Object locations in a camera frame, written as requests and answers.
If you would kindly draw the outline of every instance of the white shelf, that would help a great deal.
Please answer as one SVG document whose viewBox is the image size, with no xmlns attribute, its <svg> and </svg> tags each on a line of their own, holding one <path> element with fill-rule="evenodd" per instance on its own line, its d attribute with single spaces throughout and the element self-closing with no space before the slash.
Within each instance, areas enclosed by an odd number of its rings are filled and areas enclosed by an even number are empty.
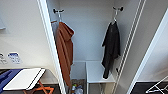
<svg viewBox="0 0 168 94">
<path fill-rule="evenodd" d="M 110 83 L 115 82 L 113 75 L 109 72 L 107 79 L 103 78 L 104 67 L 101 61 L 87 61 L 86 72 L 87 72 L 87 83 Z"/>
</svg>

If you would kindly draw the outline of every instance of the hanging garment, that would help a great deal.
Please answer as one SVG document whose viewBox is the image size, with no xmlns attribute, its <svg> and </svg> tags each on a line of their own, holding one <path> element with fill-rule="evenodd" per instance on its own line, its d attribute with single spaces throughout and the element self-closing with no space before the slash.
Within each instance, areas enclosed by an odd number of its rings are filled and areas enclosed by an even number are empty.
<svg viewBox="0 0 168 94">
<path fill-rule="evenodd" d="M 73 34 L 74 31 L 70 29 L 65 23 L 59 22 L 55 39 L 63 79 L 67 86 L 71 86 L 70 70 L 73 60 L 73 43 L 71 41 L 71 37 Z"/>
<path fill-rule="evenodd" d="M 117 22 L 110 23 L 102 46 L 105 46 L 102 65 L 105 67 L 103 78 L 107 79 L 110 67 L 113 67 L 114 59 L 120 55 L 120 35 Z"/>
</svg>

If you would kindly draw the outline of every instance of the white wall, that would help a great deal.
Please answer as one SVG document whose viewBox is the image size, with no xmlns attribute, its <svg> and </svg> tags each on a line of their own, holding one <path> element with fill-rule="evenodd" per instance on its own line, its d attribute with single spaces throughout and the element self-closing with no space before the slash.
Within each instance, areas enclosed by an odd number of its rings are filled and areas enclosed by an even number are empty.
<svg viewBox="0 0 168 94">
<path fill-rule="evenodd" d="M 167 9 L 167 0 L 146 0 L 115 94 L 127 92 Z"/>
<path fill-rule="evenodd" d="M 59 10 L 60 9 L 60 1 L 59 0 L 46 0 L 48 12 L 50 16 L 50 21 L 59 21 L 59 17 L 57 13 L 53 12 L 53 9 Z"/>
<path fill-rule="evenodd" d="M 4 26 L 4 24 L 3 24 L 2 20 L 1 20 L 1 17 L 0 17 L 0 29 L 5 29 L 5 26 Z"/>
<path fill-rule="evenodd" d="M 0 30 L 0 53 L 8 62 L 0 68 L 43 67 L 57 76 L 37 1 L 0 0 L 0 13 L 6 26 Z M 23 63 L 13 64 L 7 57 L 10 52 L 17 52 Z M 44 74 L 45 83 L 56 82 L 50 71 Z"/>
<path fill-rule="evenodd" d="M 60 10 L 60 2 L 59 0 L 46 0 L 46 2 L 47 2 L 48 13 L 50 16 L 50 21 L 51 22 L 57 21 L 57 22 L 51 23 L 52 31 L 53 31 L 53 34 L 55 35 L 60 19 L 58 17 L 58 13 L 54 13 L 53 9 Z"/>
<path fill-rule="evenodd" d="M 157 82 L 167 76 L 168 73 L 168 44 L 166 41 L 168 40 L 168 21 L 167 19 L 162 20 L 162 23 L 159 26 L 161 31 L 161 35 L 159 36 L 158 41 L 156 42 L 156 46 L 152 50 L 148 60 L 146 61 L 146 65 L 143 68 L 138 82 Z"/>
<path fill-rule="evenodd" d="M 104 48 L 102 42 L 108 24 L 112 21 L 113 0 L 60 0 L 62 21 L 71 27 L 75 34 L 72 37 L 74 43 L 74 62 L 72 74 L 77 74 L 79 68 L 85 68 L 85 61 L 102 61 Z"/>
</svg>

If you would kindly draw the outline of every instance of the closet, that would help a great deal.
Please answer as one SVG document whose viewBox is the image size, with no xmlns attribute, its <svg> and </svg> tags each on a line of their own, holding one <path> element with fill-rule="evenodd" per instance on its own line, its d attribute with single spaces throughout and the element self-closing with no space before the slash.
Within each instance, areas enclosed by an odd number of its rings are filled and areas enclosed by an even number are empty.
<svg viewBox="0 0 168 94">
<path fill-rule="evenodd" d="M 102 61 L 104 48 L 101 45 L 108 24 L 113 22 L 115 15 L 113 7 L 124 8 L 116 16 L 120 32 L 121 56 L 115 60 L 110 70 L 115 81 L 114 90 L 110 91 L 113 86 L 107 84 L 102 86 L 105 94 L 112 92 L 130 94 L 135 84 L 136 72 L 166 10 L 167 1 L 47 0 L 47 4 L 50 22 L 57 20 L 58 25 L 60 20 L 58 14 L 53 13 L 53 9 L 64 10 L 61 13 L 62 22 L 75 32 L 72 37 L 74 58 L 71 79 L 86 79 L 86 63 Z"/>
<path fill-rule="evenodd" d="M 58 25 L 60 18 L 58 13 L 53 12 L 53 9 L 64 10 L 60 12 L 61 20 L 74 30 L 74 36 L 72 37 L 74 58 L 71 66 L 71 79 L 87 80 L 87 63 L 97 62 L 98 65 L 101 65 L 104 55 L 102 43 L 107 27 L 110 22 L 114 22 L 114 15 L 116 13 L 113 7 L 123 7 L 123 11 L 118 11 L 118 15 L 116 16 L 121 39 L 121 56 L 115 60 L 113 67 L 111 66 L 112 84 L 102 85 L 104 89 L 109 88 L 105 90 L 106 93 L 112 93 L 112 88 L 115 85 L 114 83 L 117 80 L 118 74 L 116 68 L 119 69 L 119 66 L 121 66 L 120 62 L 123 59 L 139 2 L 140 0 L 47 0 L 50 21 L 57 20 L 55 24 Z"/>
</svg>

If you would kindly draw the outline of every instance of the hanger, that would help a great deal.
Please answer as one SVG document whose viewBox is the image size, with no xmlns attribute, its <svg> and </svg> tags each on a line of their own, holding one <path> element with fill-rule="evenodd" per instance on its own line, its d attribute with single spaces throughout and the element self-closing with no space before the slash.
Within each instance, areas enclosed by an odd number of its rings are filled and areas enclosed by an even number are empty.
<svg viewBox="0 0 168 94">
<path fill-rule="evenodd" d="M 116 16 L 117 16 L 117 13 L 118 13 L 118 11 L 123 11 L 123 7 L 121 7 L 121 8 L 115 8 L 115 7 L 113 7 L 113 9 L 115 10 L 115 16 L 114 16 L 114 21 L 117 21 L 116 20 Z"/>
<path fill-rule="evenodd" d="M 62 17 L 61 17 L 61 14 L 60 14 L 60 13 L 63 12 L 63 11 L 64 11 L 64 10 L 55 10 L 55 9 L 53 9 L 53 12 L 54 12 L 54 13 L 56 13 L 56 12 L 58 13 L 58 17 L 59 17 L 60 22 L 62 22 Z"/>
<path fill-rule="evenodd" d="M 57 21 L 52 21 L 51 23 L 55 23 L 55 22 L 57 22 Z"/>
</svg>

